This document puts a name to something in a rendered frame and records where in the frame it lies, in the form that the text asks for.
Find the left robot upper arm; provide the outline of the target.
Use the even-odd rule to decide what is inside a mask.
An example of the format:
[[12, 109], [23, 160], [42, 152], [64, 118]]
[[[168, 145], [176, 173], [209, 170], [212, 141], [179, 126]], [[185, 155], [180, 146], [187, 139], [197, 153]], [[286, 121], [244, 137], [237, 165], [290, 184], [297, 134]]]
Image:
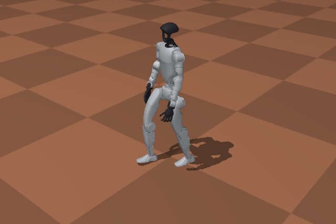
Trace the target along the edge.
[[173, 78], [173, 83], [175, 79], [180, 78], [183, 83], [183, 67], [185, 56], [179, 50], [173, 52], [173, 61], [175, 62], [175, 72], [177, 74], [176, 77]]

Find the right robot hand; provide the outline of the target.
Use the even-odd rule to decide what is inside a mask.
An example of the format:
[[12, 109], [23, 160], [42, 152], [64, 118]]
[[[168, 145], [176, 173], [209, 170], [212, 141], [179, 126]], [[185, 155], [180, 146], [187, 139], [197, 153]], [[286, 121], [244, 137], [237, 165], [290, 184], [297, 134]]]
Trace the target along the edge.
[[147, 103], [147, 101], [148, 101], [148, 99], [149, 99], [149, 97], [151, 95], [151, 90], [153, 89], [153, 88], [151, 88], [151, 84], [150, 83], [147, 84], [146, 88], [147, 88], [147, 90], [146, 90], [146, 92], [144, 94], [144, 102], [145, 103]]

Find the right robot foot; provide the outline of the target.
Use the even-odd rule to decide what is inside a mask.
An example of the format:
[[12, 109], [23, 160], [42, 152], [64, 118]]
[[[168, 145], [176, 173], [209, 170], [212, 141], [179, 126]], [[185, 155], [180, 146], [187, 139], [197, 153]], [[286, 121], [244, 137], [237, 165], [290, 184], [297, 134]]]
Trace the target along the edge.
[[[150, 155], [151, 155], [151, 154], [150, 154]], [[158, 157], [157, 157], [156, 154], [153, 154], [152, 157], [150, 157], [148, 154], [146, 154], [146, 155], [144, 155], [143, 157], [136, 159], [136, 161], [137, 161], [138, 163], [147, 163], [147, 162], [150, 162], [150, 161], [157, 161], [157, 160], [158, 160], [157, 158], [158, 158]]]

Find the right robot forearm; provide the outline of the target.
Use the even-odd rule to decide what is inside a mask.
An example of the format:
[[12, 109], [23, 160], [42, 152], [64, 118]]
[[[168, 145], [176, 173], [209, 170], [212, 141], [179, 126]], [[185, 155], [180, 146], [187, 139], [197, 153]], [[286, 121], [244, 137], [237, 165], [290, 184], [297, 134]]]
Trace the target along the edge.
[[152, 73], [150, 75], [149, 81], [147, 82], [151, 84], [151, 88], [154, 87], [154, 84], [156, 82], [157, 76], [159, 74], [159, 70], [155, 69], [154, 67], [152, 67]]

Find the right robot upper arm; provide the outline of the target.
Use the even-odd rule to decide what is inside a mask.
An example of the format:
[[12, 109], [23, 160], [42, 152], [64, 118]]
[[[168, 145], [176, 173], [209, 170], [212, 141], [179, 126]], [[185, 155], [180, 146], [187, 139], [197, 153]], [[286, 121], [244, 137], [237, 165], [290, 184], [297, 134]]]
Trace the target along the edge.
[[156, 49], [157, 49], [157, 51], [156, 51], [156, 59], [157, 59], [157, 61], [155, 61], [154, 64], [153, 64], [153, 67], [154, 67], [155, 69], [157, 69], [157, 70], [160, 70], [159, 46], [160, 46], [161, 43], [163, 43], [163, 42], [158, 42], [158, 43], [156, 44]]

